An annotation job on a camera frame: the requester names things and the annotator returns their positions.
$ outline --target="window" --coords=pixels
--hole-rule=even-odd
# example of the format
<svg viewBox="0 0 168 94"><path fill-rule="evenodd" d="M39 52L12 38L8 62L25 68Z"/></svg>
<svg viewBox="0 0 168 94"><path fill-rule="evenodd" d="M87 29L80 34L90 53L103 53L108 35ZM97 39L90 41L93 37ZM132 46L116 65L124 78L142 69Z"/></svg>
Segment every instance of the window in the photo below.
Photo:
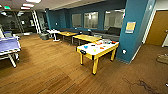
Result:
<svg viewBox="0 0 168 94"><path fill-rule="evenodd" d="M104 30L108 30L110 27L121 28L124 16L125 9L106 11Z"/></svg>
<svg viewBox="0 0 168 94"><path fill-rule="evenodd" d="M81 27L81 14L72 14L72 26Z"/></svg>
<svg viewBox="0 0 168 94"><path fill-rule="evenodd" d="M85 13L84 28L97 29L97 25L98 25L98 12Z"/></svg>

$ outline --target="doorway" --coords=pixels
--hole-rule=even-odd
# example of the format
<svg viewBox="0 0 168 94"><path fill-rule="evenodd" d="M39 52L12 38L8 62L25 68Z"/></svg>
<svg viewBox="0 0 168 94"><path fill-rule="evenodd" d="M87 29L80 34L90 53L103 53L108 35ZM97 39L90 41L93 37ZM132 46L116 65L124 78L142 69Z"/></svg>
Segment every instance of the doorway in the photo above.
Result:
<svg viewBox="0 0 168 94"><path fill-rule="evenodd" d="M166 30L168 30L168 11L156 11L146 43L161 46L167 35Z"/></svg>

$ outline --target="desk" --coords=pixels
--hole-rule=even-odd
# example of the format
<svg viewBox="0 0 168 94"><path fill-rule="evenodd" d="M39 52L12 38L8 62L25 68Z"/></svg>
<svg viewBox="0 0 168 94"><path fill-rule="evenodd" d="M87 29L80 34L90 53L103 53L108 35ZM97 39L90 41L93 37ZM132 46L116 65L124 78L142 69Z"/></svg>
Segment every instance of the desk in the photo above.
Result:
<svg viewBox="0 0 168 94"><path fill-rule="evenodd" d="M102 39L102 38L99 38L99 37L88 36L88 35L76 35L76 36L73 36L73 37L77 38L77 39L89 41L89 42L94 42L94 41Z"/></svg>
<svg viewBox="0 0 168 94"><path fill-rule="evenodd" d="M86 45L78 46L77 47L77 52L80 53L81 55L81 65L83 65L83 56L86 56L87 58L94 60L94 65L93 65L93 74L96 74L97 71L97 66L98 66L98 60L99 57L105 55L106 53L112 51L111 55L111 60L114 60L114 55L116 48L119 45L119 42L116 42L115 44L100 44L100 45L95 45L94 43L89 43ZM86 54L82 54L80 51L83 50L86 52Z"/></svg>
<svg viewBox="0 0 168 94"><path fill-rule="evenodd" d="M0 60L9 58L12 62L13 67L16 67L16 64L11 55L15 55L16 59L19 60L20 44L17 40L18 37L8 37L0 38Z"/></svg>
<svg viewBox="0 0 168 94"><path fill-rule="evenodd" d="M60 33L60 31L57 30L47 30L50 34L54 34L54 40L53 41L59 41L60 39L57 40L56 33Z"/></svg>
<svg viewBox="0 0 168 94"><path fill-rule="evenodd" d="M63 35L63 40L64 40L64 36L72 36L72 44L73 44L73 36L76 35L77 33L72 33L72 32L60 32L59 34Z"/></svg>

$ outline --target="teal wall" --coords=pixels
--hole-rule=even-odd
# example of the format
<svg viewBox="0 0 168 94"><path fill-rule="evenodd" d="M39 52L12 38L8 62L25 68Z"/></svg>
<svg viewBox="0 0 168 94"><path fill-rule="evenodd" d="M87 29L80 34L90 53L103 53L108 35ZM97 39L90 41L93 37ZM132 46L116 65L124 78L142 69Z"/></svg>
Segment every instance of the teal wall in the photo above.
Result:
<svg viewBox="0 0 168 94"><path fill-rule="evenodd" d="M125 18L120 33L120 45L117 49L117 59L125 63L131 60L142 44L142 39L152 13L155 0L127 0ZM125 33L127 22L136 22L134 33Z"/></svg>
<svg viewBox="0 0 168 94"><path fill-rule="evenodd" d="M105 20L105 12L109 10L117 10L117 9L125 9L126 0L106 0L104 2L99 2L95 4L85 5L81 7L72 8L69 10L69 19L70 19L70 28L72 26L72 14L81 14L81 23L82 28L78 28L81 30L88 30L84 28L84 13L89 12L98 12L98 30L104 30L104 20Z"/></svg>
<svg viewBox="0 0 168 94"><path fill-rule="evenodd" d="M45 9L49 29L60 29L59 11Z"/></svg>

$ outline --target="trash can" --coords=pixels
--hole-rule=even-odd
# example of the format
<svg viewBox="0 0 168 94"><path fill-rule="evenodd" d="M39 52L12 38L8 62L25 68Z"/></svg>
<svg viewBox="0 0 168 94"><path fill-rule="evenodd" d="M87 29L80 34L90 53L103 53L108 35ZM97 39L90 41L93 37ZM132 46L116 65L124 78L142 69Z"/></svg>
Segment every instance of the trash can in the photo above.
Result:
<svg viewBox="0 0 168 94"><path fill-rule="evenodd" d="M48 36L48 34L41 33L41 34L40 34L40 38L41 38L42 40L48 40L48 39L49 39L49 36Z"/></svg>

